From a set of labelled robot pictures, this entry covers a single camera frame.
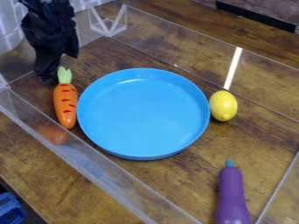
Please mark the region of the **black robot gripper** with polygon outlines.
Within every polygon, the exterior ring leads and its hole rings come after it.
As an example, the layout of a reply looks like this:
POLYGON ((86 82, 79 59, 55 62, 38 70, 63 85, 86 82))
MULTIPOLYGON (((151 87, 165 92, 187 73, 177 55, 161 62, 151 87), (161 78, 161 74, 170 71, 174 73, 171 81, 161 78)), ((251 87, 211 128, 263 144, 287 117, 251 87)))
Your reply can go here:
POLYGON ((79 57, 75 10, 71 0, 19 0, 27 8, 22 20, 24 36, 36 52, 34 71, 40 81, 56 81, 63 54, 79 57))

